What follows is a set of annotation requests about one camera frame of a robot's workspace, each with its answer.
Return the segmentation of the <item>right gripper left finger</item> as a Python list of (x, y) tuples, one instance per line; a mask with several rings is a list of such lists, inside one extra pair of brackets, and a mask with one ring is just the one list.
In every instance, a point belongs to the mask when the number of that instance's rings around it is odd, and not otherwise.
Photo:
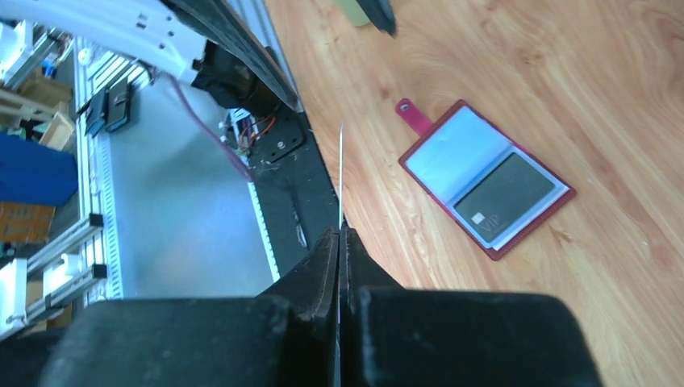
[(88, 306), (42, 386), (331, 386), (339, 235), (253, 298), (139, 299)]

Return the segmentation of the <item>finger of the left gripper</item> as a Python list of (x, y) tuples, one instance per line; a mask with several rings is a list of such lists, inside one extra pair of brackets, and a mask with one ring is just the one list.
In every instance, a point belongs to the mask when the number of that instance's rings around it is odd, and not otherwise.
[(379, 31), (396, 36), (397, 25), (390, 0), (357, 0), (357, 4)]

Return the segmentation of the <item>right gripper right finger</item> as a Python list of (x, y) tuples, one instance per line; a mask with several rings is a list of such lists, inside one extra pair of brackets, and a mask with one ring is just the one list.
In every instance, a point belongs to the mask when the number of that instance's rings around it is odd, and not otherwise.
[(340, 231), (344, 386), (600, 386), (577, 319), (539, 293), (407, 289)]

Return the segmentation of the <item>thin card edge-on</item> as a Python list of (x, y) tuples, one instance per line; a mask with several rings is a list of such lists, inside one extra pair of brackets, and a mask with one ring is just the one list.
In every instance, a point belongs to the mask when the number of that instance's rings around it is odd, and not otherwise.
[(339, 153), (338, 153), (338, 229), (344, 226), (344, 123), (339, 130)]

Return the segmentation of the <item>red leather card holder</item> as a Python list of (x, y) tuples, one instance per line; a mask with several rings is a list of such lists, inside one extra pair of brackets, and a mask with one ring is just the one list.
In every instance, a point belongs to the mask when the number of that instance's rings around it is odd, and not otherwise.
[[(575, 188), (464, 100), (455, 102), (435, 122), (408, 98), (400, 100), (395, 111), (419, 136), (399, 164), (492, 261), (501, 260), (576, 195)], [(530, 210), (507, 238), (495, 246), (485, 245), (453, 206), (513, 152), (531, 160), (560, 188)]]

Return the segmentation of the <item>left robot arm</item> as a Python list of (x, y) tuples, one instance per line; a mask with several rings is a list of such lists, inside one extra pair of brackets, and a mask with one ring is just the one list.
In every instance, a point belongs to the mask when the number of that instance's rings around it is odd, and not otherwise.
[(238, 1), (3, 1), (1, 16), (54, 27), (207, 92), (221, 107), (266, 116), (297, 110), (286, 72)]

